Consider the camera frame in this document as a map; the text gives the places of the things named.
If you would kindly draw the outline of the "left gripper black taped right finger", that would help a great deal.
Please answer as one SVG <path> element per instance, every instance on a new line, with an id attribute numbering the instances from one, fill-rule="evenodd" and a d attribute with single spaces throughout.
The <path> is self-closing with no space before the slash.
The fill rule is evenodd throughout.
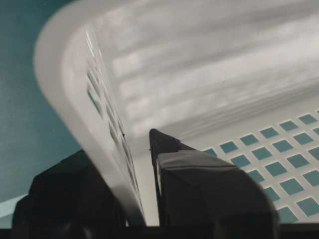
<path id="1" fill-rule="evenodd" d="M 161 226 L 212 239 L 277 239 L 279 217 L 262 187 L 239 167 L 151 129 Z"/>

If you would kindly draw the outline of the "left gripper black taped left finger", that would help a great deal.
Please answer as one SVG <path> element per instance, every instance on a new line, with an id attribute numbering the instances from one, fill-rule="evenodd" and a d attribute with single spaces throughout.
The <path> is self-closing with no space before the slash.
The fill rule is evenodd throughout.
<path id="1" fill-rule="evenodd" d="M 17 202 L 13 239 L 111 239 L 126 226 L 121 205 L 79 150 L 35 176 Z"/>

